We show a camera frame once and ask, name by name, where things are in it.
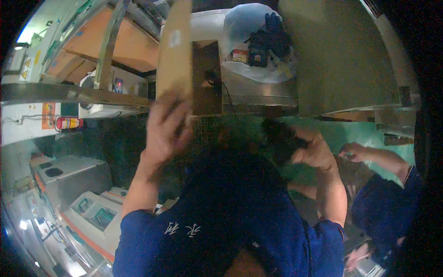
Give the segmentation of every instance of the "white sticker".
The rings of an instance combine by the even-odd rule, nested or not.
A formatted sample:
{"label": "white sticker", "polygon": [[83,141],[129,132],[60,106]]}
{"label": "white sticker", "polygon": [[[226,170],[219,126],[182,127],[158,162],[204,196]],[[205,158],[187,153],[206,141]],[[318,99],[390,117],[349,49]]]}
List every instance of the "white sticker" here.
{"label": "white sticker", "polygon": [[180,30],[174,30],[169,35],[169,48],[174,48],[182,43],[182,32]]}
{"label": "white sticker", "polygon": [[32,60],[33,58],[26,58],[26,60],[24,61],[22,67],[22,73],[19,76],[19,81],[29,81],[33,65]]}

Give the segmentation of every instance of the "white machine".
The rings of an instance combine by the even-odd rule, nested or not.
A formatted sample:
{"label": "white machine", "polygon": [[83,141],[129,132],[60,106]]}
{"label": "white machine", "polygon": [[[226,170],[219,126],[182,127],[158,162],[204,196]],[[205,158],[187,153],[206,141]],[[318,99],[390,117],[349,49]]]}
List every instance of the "white machine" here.
{"label": "white machine", "polygon": [[46,191],[53,208],[64,211],[84,192],[100,194],[112,187],[111,175],[105,161],[68,156],[49,157],[30,162],[36,182]]}
{"label": "white machine", "polygon": [[[113,82],[109,84],[108,91],[138,96],[142,88],[147,89],[148,82],[146,79],[114,66],[112,67],[112,70]],[[93,88],[95,73],[95,70],[89,72],[88,75],[80,81],[79,86]],[[118,117],[136,113],[137,111],[134,107],[104,104],[78,104],[78,118]]]}
{"label": "white machine", "polygon": [[[87,191],[62,212],[65,223],[90,247],[110,261],[120,242],[121,205],[128,191],[112,187],[100,195]],[[171,208],[177,199],[157,204],[156,215]]]}

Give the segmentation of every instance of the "metal pipe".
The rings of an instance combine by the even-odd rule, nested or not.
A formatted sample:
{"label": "metal pipe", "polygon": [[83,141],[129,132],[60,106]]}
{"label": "metal pipe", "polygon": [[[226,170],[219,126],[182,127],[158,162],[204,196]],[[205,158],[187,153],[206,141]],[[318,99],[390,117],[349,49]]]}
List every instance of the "metal pipe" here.
{"label": "metal pipe", "polygon": [[13,83],[1,85],[0,89],[2,106],[36,102],[84,102],[87,104],[149,107],[153,103],[153,100],[139,96],[112,93],[107,88],[105,90],[95,90],[62,84]]}
{"label": "metal pipe", "polygon": [[106,27],[100,54],[98,55],[97,68],[94,79],[94,88],[100,90],[108,89],[109,77],[111,75],[111,62],[114,54],[115,42],[118,31],[123,20],[124,12],[128,8],[129,0],[119,0],[112,12],[111,19]]}

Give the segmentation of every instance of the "wooden board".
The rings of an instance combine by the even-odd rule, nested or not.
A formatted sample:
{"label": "wooden board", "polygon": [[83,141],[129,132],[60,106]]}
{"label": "wooden board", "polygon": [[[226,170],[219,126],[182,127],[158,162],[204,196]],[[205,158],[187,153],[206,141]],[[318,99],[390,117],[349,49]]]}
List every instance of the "wooden board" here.
{"label": "wooden board", "polygon": [[[103,8],[81,27],[64,49],[98,58],[112,10]],[[113,60],[141,72],[157,68],[159,44],[130,20],[123,18],[114,49]]]}
{"label": "wooden board", "polygon": [[218,42],[212,42],[202,48],[199,42],[192,49],[192,94],[194,97],[194,115],[214,115],[222,113],[222,88],[208,84],[206,71],[215,73],[221,79],[220,55]]}
{"label": "wooden board", "polygon": [[62,50],[49,66],[47,74],[64,80],[80,63],[81,58]]}
{"label": "wooden board", "polygon": [[191,0],[179,0],[168,14],[160,41],[156,98],[171,88],[179,88],[182,99],[192,98],[191,7]]}
{"label": "wooden board", "polygon": [[83,59],[83,63],[72,71],[71,74],[65,78],[65,80],[78,84],[84,77],[86,77],[88,72],[94,71],[96,67],[96,62]]}

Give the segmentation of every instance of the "hand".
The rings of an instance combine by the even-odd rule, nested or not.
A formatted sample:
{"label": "hand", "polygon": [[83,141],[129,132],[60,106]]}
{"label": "hand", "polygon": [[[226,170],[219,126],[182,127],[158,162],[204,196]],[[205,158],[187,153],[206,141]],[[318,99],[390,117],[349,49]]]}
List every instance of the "hand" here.
{"label": "hand", "polygon": [[304,139],[309,143],[307,149],[295,151],[291,157],[292,163],[304,163],[322,171],[328,170],[334,165],[337,166],[334,155],[332,155],[321,133],[301,129],[296,126],[292,126],[291,129],[295,131],[296,137]]}
{"label": "hand", "polygon": [[155,102],[149,113],[146,149],[141,159],[160,166],[187,146],[193,136],[189,120],[191,106],[191,101],[178,102],[175,91],[165,93]]}
{"label": "hand", "polygon": [[347,143],[340,149],[338,156],[346,157],[348,161],[359,163],[368,159],[368,149],[355,142]]}

